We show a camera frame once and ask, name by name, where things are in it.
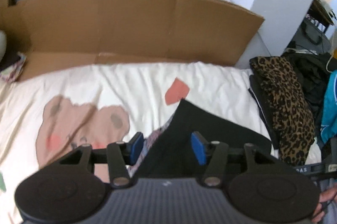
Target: blue clothing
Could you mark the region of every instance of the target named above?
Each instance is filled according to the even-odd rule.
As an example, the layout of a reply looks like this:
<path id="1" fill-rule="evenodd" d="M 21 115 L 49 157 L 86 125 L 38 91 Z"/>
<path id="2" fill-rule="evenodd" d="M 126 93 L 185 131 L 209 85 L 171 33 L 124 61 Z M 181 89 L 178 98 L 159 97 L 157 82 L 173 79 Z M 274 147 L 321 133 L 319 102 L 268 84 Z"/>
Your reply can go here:
<path id="1" fill-rule="evenodd" d="M 321 137 L 324 143 L 337 134 L 337 70 L 331 73 L 324 96 Z"/>

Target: red heart patch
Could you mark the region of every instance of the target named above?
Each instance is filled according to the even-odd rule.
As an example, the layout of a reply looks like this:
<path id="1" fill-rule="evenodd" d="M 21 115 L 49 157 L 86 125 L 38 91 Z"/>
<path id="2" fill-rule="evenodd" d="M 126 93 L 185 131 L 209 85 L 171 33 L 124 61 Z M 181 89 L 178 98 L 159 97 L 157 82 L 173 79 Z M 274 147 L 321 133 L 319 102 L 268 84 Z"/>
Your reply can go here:
<path id="1" fill-rule="evenodd" d="M 189 87 L 183 81 L 176 78 L 165 94 L 166 105 L 174 104 L 182 98 L 186 98 L 189 90 Z"/>

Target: bed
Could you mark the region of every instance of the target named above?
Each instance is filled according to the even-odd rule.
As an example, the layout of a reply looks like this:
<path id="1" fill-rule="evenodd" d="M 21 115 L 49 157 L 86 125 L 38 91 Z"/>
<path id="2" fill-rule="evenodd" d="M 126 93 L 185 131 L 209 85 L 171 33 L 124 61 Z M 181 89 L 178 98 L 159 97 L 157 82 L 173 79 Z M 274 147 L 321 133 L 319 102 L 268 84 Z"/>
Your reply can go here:
<path id="1" fill-rule="evenodd" d="M 75 147 L 148 137 L 181 98 L 270 139 L 251 94 L 251 70 L 202 62 L 90 65 L 0 85 L 0 222 L 20 223 L 18 184 Z M 277 157 L 278 151 L 272 148 Z M 320 161 L 317 144 L 307 163 Z"/>

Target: bear face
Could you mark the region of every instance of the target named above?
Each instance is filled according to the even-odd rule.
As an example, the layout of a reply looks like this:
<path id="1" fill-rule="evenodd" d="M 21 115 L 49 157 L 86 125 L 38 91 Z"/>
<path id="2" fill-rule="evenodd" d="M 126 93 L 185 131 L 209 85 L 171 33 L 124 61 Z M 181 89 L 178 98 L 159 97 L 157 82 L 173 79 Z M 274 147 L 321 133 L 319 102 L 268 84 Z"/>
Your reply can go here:
<path id="1" fill-rule="evenodd" d="M 129 132 L 129 115 L 121 106 L 103 107 L 91 103 L 73 105 L 59 95 L 43 110 L 43 122 L 36 139 L 36 155 L 42 168 L 71 150 L 89 143 L 93 149 L 106 148 Z M 95 174 L 108 182 L 107 167 L 95 165 Z"/>

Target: cardboard box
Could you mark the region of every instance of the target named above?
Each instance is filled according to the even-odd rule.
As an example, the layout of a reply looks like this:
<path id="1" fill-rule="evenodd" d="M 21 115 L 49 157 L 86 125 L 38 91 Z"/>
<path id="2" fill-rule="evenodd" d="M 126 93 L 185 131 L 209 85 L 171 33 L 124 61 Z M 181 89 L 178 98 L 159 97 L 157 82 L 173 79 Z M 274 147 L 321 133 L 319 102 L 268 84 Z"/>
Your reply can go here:
<path id="1" fill-rule="evenodd" d="M 220 0 L 23 0 L 2 9 L 22 80 L 92 63 L 203 61 L 234 65 L 263 18 Z"/>

